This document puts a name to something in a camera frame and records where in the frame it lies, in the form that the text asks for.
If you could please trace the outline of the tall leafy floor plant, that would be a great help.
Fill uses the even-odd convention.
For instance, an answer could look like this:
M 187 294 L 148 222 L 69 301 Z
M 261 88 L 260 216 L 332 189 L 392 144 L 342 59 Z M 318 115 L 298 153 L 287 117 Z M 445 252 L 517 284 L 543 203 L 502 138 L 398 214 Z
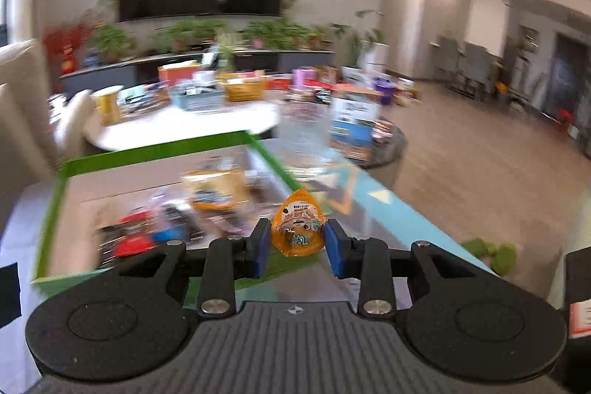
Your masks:
M 360 57 L 370 51 L 375 44 L 381 44 L 384 41 L 384 33 L 380 28 L 363 30 L 360 27 L 361 22 L 370 15 L 375 15 L 378 20 L 383 17 L 383 13 L 376 9 L 362 9 L 355 12 L 356 24 L 332 23 L 329 26 L 335 41 L 346 47 L 342 66 L 359 68 Z

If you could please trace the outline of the orange packaged bread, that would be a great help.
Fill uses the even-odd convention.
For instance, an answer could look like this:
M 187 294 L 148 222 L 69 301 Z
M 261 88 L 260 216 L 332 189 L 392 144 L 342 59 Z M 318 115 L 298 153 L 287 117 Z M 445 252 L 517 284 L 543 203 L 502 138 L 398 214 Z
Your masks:
M 228 211 L 249 201 L 242 169 L 192 171 L 181 183 L 187 202 L 198 210 Z

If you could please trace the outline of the grey tv cabinet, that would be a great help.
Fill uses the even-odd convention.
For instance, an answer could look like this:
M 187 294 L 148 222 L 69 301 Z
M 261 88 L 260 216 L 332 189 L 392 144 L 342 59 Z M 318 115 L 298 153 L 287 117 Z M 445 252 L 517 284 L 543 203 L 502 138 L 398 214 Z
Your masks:
M 132 59 L 98 67 L 84 68 L 60 77 L 60 86 L 68 95 L 82 90 L 97 91 L 110 86 L 131 88 L 160 81 L 160 70 L 169 84 L 177 78 L 192 77 L 197 70 L 213 70 L 218 61 L 214 53 L 192 51 Z M 235 72 L 265 70 L 266 74 L 287 74 L 302 67 L 331 65 L 335 54 L 330 50 L 238 50 L 233 55 Z

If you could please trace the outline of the green white cardboard box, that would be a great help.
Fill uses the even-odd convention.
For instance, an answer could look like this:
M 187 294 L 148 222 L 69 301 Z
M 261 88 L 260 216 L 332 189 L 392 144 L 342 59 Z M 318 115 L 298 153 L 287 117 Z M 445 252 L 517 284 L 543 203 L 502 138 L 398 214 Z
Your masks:
M 99 273 L 98 230 L 136 209 L 181 200 L 181 177 L 207 162 L 231 158 L 270 181 L 273 199 L 298 189 L 297 180 L 245 131 L 151 145 L 66 162 L 55 180 L 40 233 L 31 283 L 50 297 Z

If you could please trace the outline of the orange tissue box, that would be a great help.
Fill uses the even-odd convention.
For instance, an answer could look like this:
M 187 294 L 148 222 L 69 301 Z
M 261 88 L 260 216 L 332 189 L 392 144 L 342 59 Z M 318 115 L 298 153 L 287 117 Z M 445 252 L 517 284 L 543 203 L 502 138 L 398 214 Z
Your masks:
M 201 64 L 197 60 L 170 63 L 158 68 L 158 79 L 171 87 L 183 80 L 191 80 L 193 74 L 200 69 Z

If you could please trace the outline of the spider plant in vase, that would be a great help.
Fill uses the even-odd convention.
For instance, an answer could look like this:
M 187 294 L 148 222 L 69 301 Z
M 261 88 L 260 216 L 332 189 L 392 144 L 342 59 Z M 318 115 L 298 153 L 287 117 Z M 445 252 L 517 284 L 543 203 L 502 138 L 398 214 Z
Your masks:
M 235 50 L 239 35 L 235 32 L 219 32 L 216 35 L 215 67 L 219 73 L 235 72 Z

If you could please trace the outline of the pink small box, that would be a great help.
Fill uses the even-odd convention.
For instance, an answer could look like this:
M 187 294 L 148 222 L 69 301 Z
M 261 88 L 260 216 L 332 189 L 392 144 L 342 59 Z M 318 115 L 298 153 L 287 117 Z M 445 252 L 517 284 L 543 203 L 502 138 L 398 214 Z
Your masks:
M 311 81 L 317 78 L 317 70 L 314 67 L 300 67 L 293 71 L 293 86 L 296 90 L 304 90 L 310 86 Z

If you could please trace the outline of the yellow tin can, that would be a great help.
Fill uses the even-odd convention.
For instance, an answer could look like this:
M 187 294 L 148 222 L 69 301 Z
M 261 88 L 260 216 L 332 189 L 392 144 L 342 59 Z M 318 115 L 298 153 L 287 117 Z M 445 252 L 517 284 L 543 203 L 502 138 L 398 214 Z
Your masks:
M 102 126 L 118 124 L 121 121 L 118 95 L 122 89 L 122 85 L 113 85 L 92 94 Z

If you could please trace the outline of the purple gift bag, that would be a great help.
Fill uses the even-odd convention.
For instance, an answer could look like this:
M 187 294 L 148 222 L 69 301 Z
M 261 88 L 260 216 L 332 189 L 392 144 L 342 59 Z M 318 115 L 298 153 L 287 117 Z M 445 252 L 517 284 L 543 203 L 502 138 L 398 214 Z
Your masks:
M 374 89 L 381 94 L 381 104 L 390 106 L 394 100 L 397 84 L 391 79 L 376 77 L 374 79 Z

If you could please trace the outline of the clear glass mug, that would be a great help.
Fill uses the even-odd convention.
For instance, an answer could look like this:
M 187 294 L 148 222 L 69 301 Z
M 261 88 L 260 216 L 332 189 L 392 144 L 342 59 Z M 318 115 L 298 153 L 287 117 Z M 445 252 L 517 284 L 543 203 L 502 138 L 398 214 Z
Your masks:
M 280 106 L 280 159 L 297 179 L 311 179 L 325 170 L 329 163 L 331 123 L 329 105 L 288 101 Z

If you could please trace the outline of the white round coffee table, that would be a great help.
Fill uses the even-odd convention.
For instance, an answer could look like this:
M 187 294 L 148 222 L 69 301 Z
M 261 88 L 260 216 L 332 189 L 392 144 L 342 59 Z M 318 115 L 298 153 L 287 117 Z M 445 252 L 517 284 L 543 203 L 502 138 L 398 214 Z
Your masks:
M 172 105 L 104 126 L 100 116 L 86 121 L 85 140 L 103 151 L 122 151 L 167 142 L 235 131 L 263 135 L 280 123 L 280 106 L 273 101 L 226 102 L 205 112 L 184 111 Z

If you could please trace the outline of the yellow woven basket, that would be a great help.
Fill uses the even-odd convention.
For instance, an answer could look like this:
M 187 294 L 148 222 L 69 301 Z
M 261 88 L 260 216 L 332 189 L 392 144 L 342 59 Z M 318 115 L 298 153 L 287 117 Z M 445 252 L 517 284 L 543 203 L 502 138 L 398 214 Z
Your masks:
M 216 78 L 229 102 L 249 102 L 263 98 L 266 75 L 263 72 L 222 73 Z

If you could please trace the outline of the orange triangular snack packet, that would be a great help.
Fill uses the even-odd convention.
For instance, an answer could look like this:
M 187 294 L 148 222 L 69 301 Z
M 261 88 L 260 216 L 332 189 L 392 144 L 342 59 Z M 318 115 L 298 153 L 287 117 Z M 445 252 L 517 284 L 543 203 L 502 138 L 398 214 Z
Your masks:
M 294 191 L 271 221 L 273 247 L 286 257 L 307 257 L 325 248 L 327 218 L 308 191 Z

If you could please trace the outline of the white blue paper box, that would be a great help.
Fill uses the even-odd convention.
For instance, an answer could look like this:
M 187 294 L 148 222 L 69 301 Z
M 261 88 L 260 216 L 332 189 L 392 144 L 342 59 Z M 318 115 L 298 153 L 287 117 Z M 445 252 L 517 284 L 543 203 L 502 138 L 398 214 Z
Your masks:
M 381 93 L 352 84 L 332 89 L 329 145 L 342 156 L 368 162 L 373 149 L 373 130 L 381 112 Z

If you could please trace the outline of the blue plastic basket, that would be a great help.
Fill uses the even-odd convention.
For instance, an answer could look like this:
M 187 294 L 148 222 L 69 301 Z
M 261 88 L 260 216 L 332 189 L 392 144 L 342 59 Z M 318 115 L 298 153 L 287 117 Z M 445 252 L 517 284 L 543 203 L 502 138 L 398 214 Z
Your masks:
M 221 90 L 198 86 L 192 82 L 179 83 L 167 88 L 173 106 L 188 112 L 205 112 L 219 109 L 223 103 Z

